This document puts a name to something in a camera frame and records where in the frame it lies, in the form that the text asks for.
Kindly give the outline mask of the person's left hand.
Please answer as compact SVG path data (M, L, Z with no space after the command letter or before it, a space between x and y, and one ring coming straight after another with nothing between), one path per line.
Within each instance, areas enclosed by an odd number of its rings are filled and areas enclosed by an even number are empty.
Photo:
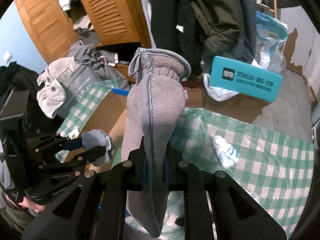
M20 203L15 203L13 202L9 196L7 196L5 194L5 198L7 199L8 202L10 202L12 205L16 206L16 207L22 207L23 209L31 209L33 210L35 213L42 213L48 206L49 204L46 205L39 205L36 204L35 202L33 202L32 200L30 200L28 197L23 197L23 201Z

